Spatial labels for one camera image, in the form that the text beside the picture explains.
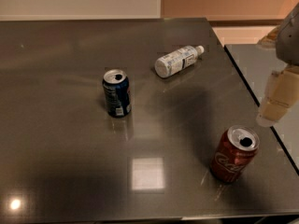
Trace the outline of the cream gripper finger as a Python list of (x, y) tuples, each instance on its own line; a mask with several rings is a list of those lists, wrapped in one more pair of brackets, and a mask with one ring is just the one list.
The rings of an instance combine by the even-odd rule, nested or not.
[(271, 127), (278, 123), (299, 99), (299, 66), (288, 64), (268, 78), (256, 121)]
[(262, 48), (273, 49), (276, 46), (279, 27), (275, 27), (267, 35), (258, 41), (258, 45)]

